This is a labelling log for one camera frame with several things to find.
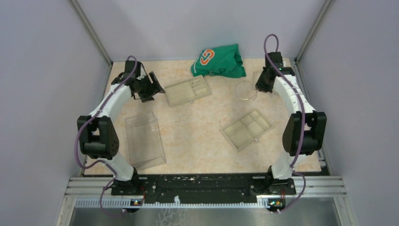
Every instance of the green shirt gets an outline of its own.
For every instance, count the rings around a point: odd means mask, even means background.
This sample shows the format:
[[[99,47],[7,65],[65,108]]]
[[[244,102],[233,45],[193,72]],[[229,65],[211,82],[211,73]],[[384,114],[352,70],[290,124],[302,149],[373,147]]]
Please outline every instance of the green shirt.
[[[246,77],[238,44],[205,49],[191,66],[191,73],[221,75],[228,78]]]

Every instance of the marble tabletop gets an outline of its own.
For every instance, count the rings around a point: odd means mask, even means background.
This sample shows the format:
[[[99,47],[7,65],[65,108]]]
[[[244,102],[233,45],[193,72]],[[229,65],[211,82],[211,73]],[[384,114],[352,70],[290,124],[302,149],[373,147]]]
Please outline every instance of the marble tabletop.
[[[204,76],[211,95],[192,104],[170,108],[166,95],[156,94],[155,101],[141,103],[130,99],[113,122],[120,140],[119,152],[129,161],[125,119],[143,113],[154,112],[158,121],[166,164],[139,170],[140,174],[180,173],[243,173],[266,172],[284,151],[282,134],[289,115],[282,99],[274,93],[258,93],[255,100],[241,100],[235,95],[235,87],[241,81],[253,84],[259,77],[264,59],[243,59],[247,77],[240,79],[222,76]],[[192,78],[190,66],[194,60],[142,61],[147,73],[153,71],[161,86],[165,87]],[[124,70],[125,62],[114,62],[108,80]],[[284,58],[285,66],[290,66]],[[245,149],[237,150],[221,133],[221,129],[251,110],[257,109],[273,125]],[[321,171],[317,154],[308,156],[297,167],[299,172]],[[110,174],[102,164],[85,171],[85,175]]]

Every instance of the metal frame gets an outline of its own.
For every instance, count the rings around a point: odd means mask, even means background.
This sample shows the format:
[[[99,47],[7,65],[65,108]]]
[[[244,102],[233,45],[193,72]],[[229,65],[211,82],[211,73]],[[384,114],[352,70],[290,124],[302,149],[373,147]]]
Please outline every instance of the metal frame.
[[[107,62],[109,66],[112,66],[112,60],[110,59],[107,51],[105,50],[103,44],[101,43],[100,39],[98,38],[96,32],[93,29],[93,26],[87,19],[85,13],[82,10],[82,7],[80,7],[80,4],[78,3],[77,0],[68,0],[68,2],[71,4],[72,8],[75,10],[76,14],[78,15],[80,21],[82,22],[83,27],[89,34],[91,40],[97,47],[98,52],[103,56],[104,60]]]
[[[323,22],[327,12],[331,9],[331,6],[335,0],[326,0],[323,4],[323,7],[321,7],[321,11],[317,15],[316,21],[314,22],[311,30],[309,31],[308,35],[306,36],[305,42],[303,42],[301,49],[299,50],[298,55],[295,57],[297,62],[300,62],[302,60],[302,57],[304,56],[306,50],[308,49],[311,41],[313,40],[316,32],[319,30],[321,23]]]
[[[106,52],[104,46],[102,45],[100,39],[98,38],[95,30],[93,29],[91,23],[87,19],[84,11],[80,7],[77,0],[68,0],[78,15],[82,25],[88,32],[91,40],[97,47],[99,53],[103,56],[104,60],[110,66],[108,75],[110,75],[112,69],[112,60],[110,59],[108,53]],[[319,12],[317,19],[315,20],[309,34],[307,35],[301,49],[295,59],[290,59],[293,70],[295,71],[297,77],[299,78],[300,87],[303,90],[305,97],[311,102],[306,83],[303,79],[300,62],[306,53],[311,41],[314,39],[316,32],[318,31],[323,19],[327,12],[331,9],[331,6],[335,0],[326,0],[321,11]],[[331,174],[330,164],[328,161],[328,156],[325,152],[325,148],[322,148],[319,152],[320,165],[326,167],[328,172]],[[82,203],[84,199],[90,199],[99,202],[99,196],[102,192],[103,187],[109,182],[111,178],[71,178],[68,187],[65,191],[65,196],[63,199],[60,214],[58,216],[57,226],[67,226],[70,223],[72,212],[76,203]],[[295,189],[299,192],[303,188],[303,181],[301,177],[293,177],[295,182]],[[303,197],[307,198],[323,198],[323,197],[333,197],[337,209],[337,215],[343,226],[346,225],[357,225],[354,214],[351,210],[351,206],[348,201],[348,196],[342,181],[341,176],[306,176],[306,189]],[[111,191],[107,190],[104,193],[104,200],[121,200],[121,199],[139,199],[143,196],[111,196]],[[264,208],[265,200],[270,198],[279,198],[279,195],[257,195],[257,202],[246,203],[246,204],[181,204],[175,201],[175,203],[152,203],[144,204],[141,208],[234,208],[235,206],[239,208]],[[286,197],[295,197],[295,195],[287,195]],[[115,208],[121,208],[119,205],[114,205]]]

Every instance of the clear plastic tray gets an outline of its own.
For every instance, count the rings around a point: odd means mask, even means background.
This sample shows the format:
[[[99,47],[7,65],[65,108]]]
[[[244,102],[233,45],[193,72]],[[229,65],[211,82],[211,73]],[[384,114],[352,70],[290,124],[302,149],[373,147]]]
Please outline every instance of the clear plastic tray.
[[[237,151],[241,151],[271,127],[270,122],[258,110],[253,110],[223,128],[222,133]]]
[[[130,164],[137,170],[166,163],[160,129],[153,112],[125,119]]]
[[[184,105],[211,95],[202,75],[165,87],[166,98],[170,107]]]

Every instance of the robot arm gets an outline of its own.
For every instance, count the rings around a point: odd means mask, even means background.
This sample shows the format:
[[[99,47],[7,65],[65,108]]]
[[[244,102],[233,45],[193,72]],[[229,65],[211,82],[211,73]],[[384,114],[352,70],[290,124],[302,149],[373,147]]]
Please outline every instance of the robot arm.
[[[134,76],[115,91],[132,72],[134,64],[134,61],[126,61],[125,71],[112,81],[106,98],[89,115],[78,118],[78,129],[80,129],[85,122],[100,111],[96,118],[84,128],[79,138],[80,151],[92,159],[99,159],[108,163],[117,172],[117,181],[130,181],[137,172],[118,152],[119,139],[112,122],[116,120],[122,107],[132,97],[147,102],[154,100],[152,96],[156,93],[165,92],[154,73],[150,72],[147,75],[140,62],[137,62]],[[96,130],[99,130],[98,135],[93,133]]]
[[[282,74],[285,75],[286,79],[294,86],[291,87],[287,81],[275,71],[269,61],[265,60],[266,67],[263,68],[263,72],[256,83],[256,88],[261,92],[276,91],[284,101],[288,114],[290,115],[282,138],[285,152],[281,154],[278,161],[268,170],[271,178],[270,184],[272,185],[273,183],[281,184],[282,180],[290,178],[293,172],[291,167],[295,167],[301,160],[321,148],[327,117],[324,112],[317,112],[306,100],[298,86],[292,68],[283,67],[281,53],[271,52],[268,53],[268,56]],[[298,101],[298,95],[303,102],[305,112],[304,120],[309,129],[304,131],[303,143],[296,163],[290,166],[295,158],[301,133],[302,108]]]

